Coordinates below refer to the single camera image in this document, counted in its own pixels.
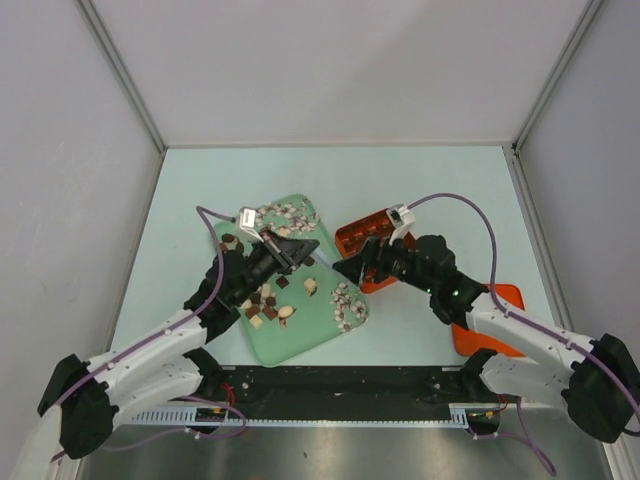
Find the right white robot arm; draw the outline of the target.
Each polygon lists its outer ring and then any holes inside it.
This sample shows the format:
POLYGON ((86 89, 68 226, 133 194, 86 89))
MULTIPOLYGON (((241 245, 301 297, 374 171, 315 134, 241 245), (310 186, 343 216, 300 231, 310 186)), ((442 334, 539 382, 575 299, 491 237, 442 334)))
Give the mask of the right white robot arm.
POLYGON ((564 410, 592 438, 614 443, 639 415, 639 368, 625 343, 610 334, 594 339, 540 321, 462 273, 441 236, 412 246, 369 238, 362 249, 334 263, 354 284, 394 277, 430 297, 446 325, 498 340, 521 353, 510 360, 484 349, 466 364, 463 393, 473 401, 491 394, 517 396, 564 410))

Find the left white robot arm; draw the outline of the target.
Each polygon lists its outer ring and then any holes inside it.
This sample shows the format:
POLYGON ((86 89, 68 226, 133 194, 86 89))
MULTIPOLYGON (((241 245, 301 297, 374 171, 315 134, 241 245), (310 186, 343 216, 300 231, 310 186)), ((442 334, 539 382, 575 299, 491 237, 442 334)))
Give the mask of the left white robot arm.
POLYGON ((81 459, 144 410, 176 398, 214 397, 221 367, 205 345, 239 319, 240 305, 263 284, 296 271, 319 245, 266 229, 247 254, 218 250, 196 292, 171 319, 119 350, 88 360, 75 354, 61 359, 37 412, 60 412, 62 452, 81 459))

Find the green floral tray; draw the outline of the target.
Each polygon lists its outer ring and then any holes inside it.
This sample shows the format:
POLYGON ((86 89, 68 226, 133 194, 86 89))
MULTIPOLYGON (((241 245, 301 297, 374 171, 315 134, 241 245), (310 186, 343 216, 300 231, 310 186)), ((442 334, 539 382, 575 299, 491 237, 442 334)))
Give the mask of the green floral tray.
MULTIPOLYGON (((291 239, 315 239, 333 263, 341 258, 319 211, 302 194, 291 194, 256 208, 256 229, 268 227, 291 239)), ((274 275, 240 307, 240 319, 226 333, 207 345, 223 365, 279 366, 363 325, 369 306, 359 288, 312 258, 285 277, 290 284, 281 289, 274 275), (313 278, 317 291, 310 296, 304 282, 313 278), (269 320, 262 310, 286 305, 295 312, 286 319, 269 320), (249 319, 259 315, 263 325, 255 329, 249 319)))

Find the white square chocolate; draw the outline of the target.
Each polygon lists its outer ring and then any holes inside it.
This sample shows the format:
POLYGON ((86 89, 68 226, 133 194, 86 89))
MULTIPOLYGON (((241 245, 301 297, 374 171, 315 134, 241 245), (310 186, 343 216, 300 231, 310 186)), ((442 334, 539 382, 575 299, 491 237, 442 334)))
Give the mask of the white square chocolate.
POLYGON ((314 295, 318 289, 317 282, 313 278, 308 278, 304 282, 304 287, 310 296, 314 295))

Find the grey plastic tweezers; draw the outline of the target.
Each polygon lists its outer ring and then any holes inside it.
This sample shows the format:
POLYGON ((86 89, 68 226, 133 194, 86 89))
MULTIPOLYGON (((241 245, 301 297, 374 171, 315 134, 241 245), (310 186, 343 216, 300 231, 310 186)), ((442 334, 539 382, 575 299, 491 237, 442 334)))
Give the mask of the grey plastic tweezers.
POLYGON ((316 249, 312 254, 311 258, 318 264, 324 266, 328 270, 333 269, 333 261, 322 251, 316 249))

